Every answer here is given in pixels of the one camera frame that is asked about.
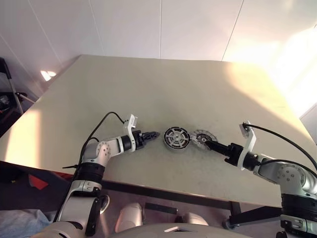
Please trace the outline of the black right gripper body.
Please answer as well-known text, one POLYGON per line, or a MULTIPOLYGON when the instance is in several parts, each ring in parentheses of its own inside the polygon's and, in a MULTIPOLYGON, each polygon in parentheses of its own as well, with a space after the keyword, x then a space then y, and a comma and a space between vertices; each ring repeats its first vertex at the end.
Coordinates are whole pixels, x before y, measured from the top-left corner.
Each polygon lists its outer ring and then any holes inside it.
POLYGON ((233 166, 238 165, 238 161, 243 149, 244 149, 243 146, 235 144, 235 143, 231 143, 225 146, 224 152, 225 152, 226 158, 224 159, 224 161, 233 166))

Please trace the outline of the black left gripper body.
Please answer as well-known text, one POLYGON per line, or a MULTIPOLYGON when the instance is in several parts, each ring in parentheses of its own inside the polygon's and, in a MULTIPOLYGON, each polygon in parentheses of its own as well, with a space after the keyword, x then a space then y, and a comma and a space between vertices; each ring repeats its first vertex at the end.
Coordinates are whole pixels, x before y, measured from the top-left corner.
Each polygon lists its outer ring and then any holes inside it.
POLYGON ((140 130, 134 131, 134 139, 136 149, 142 149, 146 145, 143 133, 140 130))

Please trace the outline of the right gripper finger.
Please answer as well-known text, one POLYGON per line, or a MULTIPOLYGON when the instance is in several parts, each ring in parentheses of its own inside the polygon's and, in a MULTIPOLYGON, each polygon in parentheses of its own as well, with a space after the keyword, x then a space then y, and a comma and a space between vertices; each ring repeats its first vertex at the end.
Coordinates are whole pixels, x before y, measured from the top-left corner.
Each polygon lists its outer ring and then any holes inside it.
POLYGON ((228 146, 221 144, 217 141, 208 140, 205 145, 209 147, 210 150, 228 150, 228 146))
POLYGON ((220 153, 224 156, 227 156, 227 146, 223 144, 207 144, 207 147, 210 150, 213 150, 217 153, 220 153))

